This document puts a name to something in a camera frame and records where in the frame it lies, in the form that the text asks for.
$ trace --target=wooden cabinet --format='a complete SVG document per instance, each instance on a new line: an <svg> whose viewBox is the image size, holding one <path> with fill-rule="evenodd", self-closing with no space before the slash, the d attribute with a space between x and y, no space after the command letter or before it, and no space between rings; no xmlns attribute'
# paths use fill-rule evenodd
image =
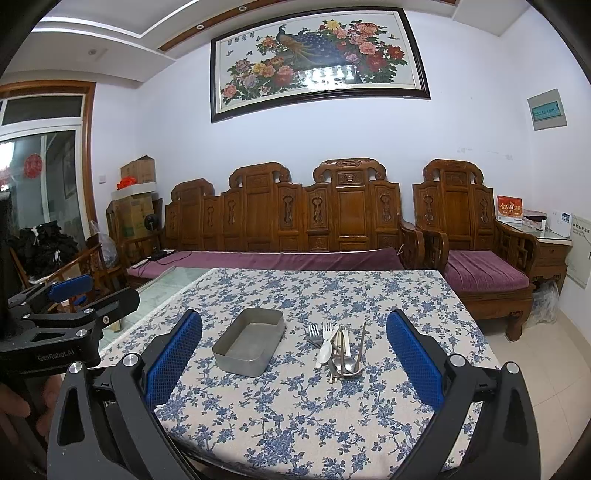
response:
<svg viewBox="0 0 591 480"><path fill-rule="evenodd" d="M566 277L566 256L571 245L554 244L540 240L538 257L531 270L531 281L555 280L558 291L562 292L562 285Z"/></svg>

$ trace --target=peony flower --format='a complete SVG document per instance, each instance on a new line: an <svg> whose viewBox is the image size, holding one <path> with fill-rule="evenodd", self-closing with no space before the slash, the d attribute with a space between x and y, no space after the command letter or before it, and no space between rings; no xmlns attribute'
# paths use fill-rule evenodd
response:
<svg viewBox="0 0 591 480"><path fill-rule="evenodd" d="M277 70L277 75L293 75L294 71L291 69L291 67L288 67L287 65L283 65L283 67L280 67L279 70Z"/></svg>
<svg viewBox="0 0 591 480"><path fill-rule="evenodd" d="M393 60L402 60L404 58L404 52L400 49L400 47L394 47L393 45L389 45L388 53Z"/></svg>
<svg viewBox="0 0 591 480"><path fill-rule="evenodd" d="M347 55L345 55L345 60L351 63L359 63L359 57L356 53L348 53Z"/></svg>
<svg viewBox="0 0 591 480"><path fill-rule="evenodd" d="M257 75L260 75L263 68L265 68L265 67L266 67L266 65L264 63L255 63L252 66L252 72L256 73Z"/></svg>
<svg viewBox="0 0 591 480"><path fill-rule="evenodd" d="M283 65L284 60L285 59L283 57L273 57L271 59L271 64L275 65L275 66L281 66L281 65Z"/></svg>
<svg viewBox="0 0 591 480"><path fill-rule="evenodd" d="M351 45L361 45L362 43L367 42L367 38L361 35L353 35L349 41L351 42Z"/></svg>
<svg viewBox="0 0 591 480"><path fill-rule="evenodd" d="M365 53L366 55L373 55L376 51L376 48L373 43L366 41L359 46L359 51L361 53Z"/></svg>
<svg viewBox="0 0 591 480"><path fill-rule="evenodd" d="M236 86L228 83L223 90L223 95L226 98L232 98L234 95L236 95Z"/></svg>
<svg viewBox="0 0 591 480"><path fill-rule="evenodd" d="M266 47L274 47L276 42L277 41L273 37L267 36L263 38L261 43Z"/></svg>
<svg viewBox="0 0 591 480"><path fill-rule="evenodd" d="M261 75L266 78L272 77L275 75L275 67L273 65L264 65L261 69Z"/></svg>
<svg viewBox="0 0 591 480"><path fill-rule="evenodd" d="M250 69L250 67L251 67L251 63L247 59L238 60L236 62L236 71L237 72L241 72L241 73L245 72L248 69Z"/></svg>
<svg viewBox="0 0 591 480"><path fill-rule="evenodd" d="M357 24L357 30L361 35L365 37L371 37L376 33L378 26L373 23L359 23Z"/></svg>
<svg viewBox="0 0 591 480"><path fill-rule="evenodd" d="M336 30L333 30L333 33L336 35L336 38L340 40L342 40L343 38L347 38L347 32L344 28L339 27Z"/></svg>
<svg viewBox="0 0 591 480"><path fill-rule="evenodd" d="M386 59L382 57L380 54L371 55L367 59L367 65L372 72L377 72L382 67L385 67L388 63Z"/></svg>
<svg viewBox="0 0 591 480"><path fill-rule="evenodd" d="M256 84L256 75L251 73L250 75L246 75L244 78L242 78L241 81L246 88L252 88Z"/></svg>
<svg viewBox="0 0 591 480"><path fill-rule="evenodd" d="M329 30L336 30L337 28L340 28L340 23L336 20L328 20L326 23L326 28Z"/></svg>

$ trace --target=white wall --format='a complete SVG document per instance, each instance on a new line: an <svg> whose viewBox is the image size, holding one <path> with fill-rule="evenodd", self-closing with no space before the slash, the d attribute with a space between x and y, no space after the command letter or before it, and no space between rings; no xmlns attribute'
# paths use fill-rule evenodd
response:
<svg viewBox="0 0 591 480"><path fill-rule="evenodd" d="M158 189L199 177L216 192L234 169L283 163L311 184L330 158L371 157L399 182L414 219L412 184L434 158L470 160L497 194L531 197L527 111L499 37L450 19L408 12L432 100L357 98L301 103L212 124L209 46L177 61L138 89L138 152L156 159Z"/></svg>
<svg viewBox="0 0 591 480"><path fill-rule="evenodd" d="M107 232L105 210L111 201L111 192L116 190L121 179L119 169L140 156L135 132L139 83L108 75L48 70L6 74L0 84L50 79L96 82L90 161L96 215L100 229ZM105 175L106 183L99 184L100 175Z"/></svg>
<svg viewBox="0 0 591 480"><path fill-rule="evenodd" d="M569 48L547 20L529 9L503 36L519 70L520 103L557 88L568 126L527 133L534 181L533 207L561 209L591 219L591 85ZM591 286L580 288L567 278L560 307L591 342Z"/></svg>

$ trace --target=purple cushion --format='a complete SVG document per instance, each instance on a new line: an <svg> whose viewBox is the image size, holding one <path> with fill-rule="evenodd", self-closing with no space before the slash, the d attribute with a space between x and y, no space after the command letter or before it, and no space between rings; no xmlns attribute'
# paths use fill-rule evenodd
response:
<svg viewBox="0 0 591 480"><path fill-rule="evenodd" d="M129 268L129 275L156 278L172 267L254 268L259 270L404 270L393 248L362 252L253 253L176 252L158 262Z"/></svg>
<svg viewBox="0 0 591 480"><path fill-rule="evenodd" d="M522 272L484 250L450 250L443 277L456 293L514 291L530 284Z"/></svg>

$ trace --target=wooden ceiling trim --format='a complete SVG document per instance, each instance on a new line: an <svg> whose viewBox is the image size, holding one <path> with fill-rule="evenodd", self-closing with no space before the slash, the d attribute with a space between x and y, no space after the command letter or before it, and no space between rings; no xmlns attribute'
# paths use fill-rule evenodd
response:
<svg viewBox="0 0 591 480"><path fill-rule="evenodd" d="M280 4L283 2L287 2L288 0L255 0L254 2L249 2L247 4L241 5L236 8L232 8L231 10L227 10L215 17L208 18L207 20L201 22L199 25L195 25L194 27L185 30L182 33L179 33L176 37L168 40L165 44L161 45L158 49L163 52L169 51L171 48L176 47L180 43L188 40L189 38L198 35L199 33L211 28L215 25L218 25L221 22L229 20L230 18L237 17L240 14L245 12L252 12L253 10L257 10L259 8L267 7L269 5ZM442 2L444 4L455 5L457 0L433 0L436 2Z"/></svg>

